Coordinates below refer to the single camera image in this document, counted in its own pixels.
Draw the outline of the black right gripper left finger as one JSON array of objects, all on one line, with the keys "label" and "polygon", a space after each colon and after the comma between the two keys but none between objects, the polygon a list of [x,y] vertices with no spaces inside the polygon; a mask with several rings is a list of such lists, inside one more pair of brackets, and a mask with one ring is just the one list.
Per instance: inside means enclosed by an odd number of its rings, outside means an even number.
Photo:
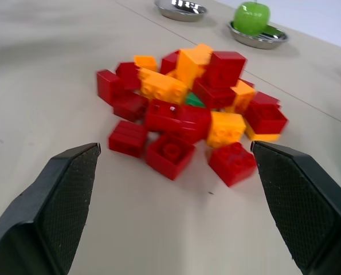
[{"label": "black right gripper left finger", "polygon": [[0,275],[68,275],[85,227],[99,143],[52,157],[0,217]]}]

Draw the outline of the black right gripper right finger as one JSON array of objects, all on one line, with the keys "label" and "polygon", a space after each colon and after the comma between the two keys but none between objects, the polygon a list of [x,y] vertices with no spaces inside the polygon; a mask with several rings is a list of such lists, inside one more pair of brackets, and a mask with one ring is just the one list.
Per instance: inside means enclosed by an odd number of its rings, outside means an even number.
[{"label": "black right gripper right finger", "polygon": [[310,155],[254,141],[269,211],[303,275],[341,275],[341,187]]}]

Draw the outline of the green toy block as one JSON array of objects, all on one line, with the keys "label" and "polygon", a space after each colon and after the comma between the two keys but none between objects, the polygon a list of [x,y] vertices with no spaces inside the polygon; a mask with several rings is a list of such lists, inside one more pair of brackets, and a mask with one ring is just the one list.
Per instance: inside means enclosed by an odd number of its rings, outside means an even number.
[{"label": "green toy block", "polygon": [[193,107],[206,108],[205,104],[193,92],[187,95],[185,104]]}]

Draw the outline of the large red toy block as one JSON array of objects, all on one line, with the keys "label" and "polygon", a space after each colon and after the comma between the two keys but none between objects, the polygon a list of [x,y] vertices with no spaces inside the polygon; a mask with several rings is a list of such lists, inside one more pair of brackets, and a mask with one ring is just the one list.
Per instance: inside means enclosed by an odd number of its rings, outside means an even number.
[{"label": "large red toy block", "polygon": [[234,87],[246,62],[247,59],[238,52],[214,51],[202,77],[212,88]]}]

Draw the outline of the steel bowl holding apple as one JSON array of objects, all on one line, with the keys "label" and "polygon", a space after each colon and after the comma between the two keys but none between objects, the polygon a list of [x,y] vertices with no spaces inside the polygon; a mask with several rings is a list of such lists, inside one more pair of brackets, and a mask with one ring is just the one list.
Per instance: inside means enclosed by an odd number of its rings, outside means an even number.
[{"label": "steel bowl holding apple", "polygon": [[289,41],[289,36],[286,32],[271,25],[268,25],[262,33],[255,37],[236,30],[233,21],[230,21],[227,26],[236,41],[256,49],[272,50]]}]

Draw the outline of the long orange toy block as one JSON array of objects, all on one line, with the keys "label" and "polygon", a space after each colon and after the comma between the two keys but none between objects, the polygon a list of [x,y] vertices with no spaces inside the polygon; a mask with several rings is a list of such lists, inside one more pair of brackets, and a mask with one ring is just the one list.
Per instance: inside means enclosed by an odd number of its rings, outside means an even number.
[{"label": "long orange toy block", "polygon": [[141,81],[140,94],[149,100],[159,99],[168,103],[182,104],[188,87],[181,81],[146,68],[138,70]]}]

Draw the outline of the tall orange toy block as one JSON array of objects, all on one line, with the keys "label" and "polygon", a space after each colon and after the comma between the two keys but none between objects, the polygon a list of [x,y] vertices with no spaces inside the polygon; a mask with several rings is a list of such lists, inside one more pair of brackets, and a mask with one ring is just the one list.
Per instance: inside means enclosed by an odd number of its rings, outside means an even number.
[{"label": "tall orange toy block", "polygon": [[188,89],[193,88],[194,80],[203,75],[208,66],[213,49],[205,44],[194,48],[180,49],[175,75]]}]

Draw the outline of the small orange toy block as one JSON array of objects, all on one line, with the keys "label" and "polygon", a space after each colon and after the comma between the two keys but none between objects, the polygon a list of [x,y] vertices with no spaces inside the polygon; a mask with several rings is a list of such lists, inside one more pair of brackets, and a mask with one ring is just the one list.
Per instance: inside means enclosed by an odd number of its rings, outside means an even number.
[{"label": "small orange toy block", "polygon": [[153,72],[158,71],[158,65],[156,63],[156,59],[154,56],[135,55],[134,63],[139,68],[139,70],[145,69],[145,70],[151,70]]}]

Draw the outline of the green apple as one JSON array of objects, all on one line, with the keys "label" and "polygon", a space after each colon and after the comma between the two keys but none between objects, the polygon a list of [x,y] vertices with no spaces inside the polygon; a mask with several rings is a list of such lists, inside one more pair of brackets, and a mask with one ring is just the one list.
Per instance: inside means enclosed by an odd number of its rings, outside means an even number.
[{"label": "green apple", "polygon": [[271,11],[270,8],[257,1],[243,2],[236,9],[233,26],[242,34],[258,36],[266,28]]}]

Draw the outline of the empty steel bowl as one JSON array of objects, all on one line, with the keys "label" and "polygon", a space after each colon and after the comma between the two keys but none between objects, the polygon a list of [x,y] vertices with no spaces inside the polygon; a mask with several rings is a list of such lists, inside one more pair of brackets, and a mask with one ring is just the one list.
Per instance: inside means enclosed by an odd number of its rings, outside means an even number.
[{"label": "empty steel bowl", "polygon": [[198,22],[208,12],[204,6],[189,0],[154,0],[162,16],[181,22]]}]

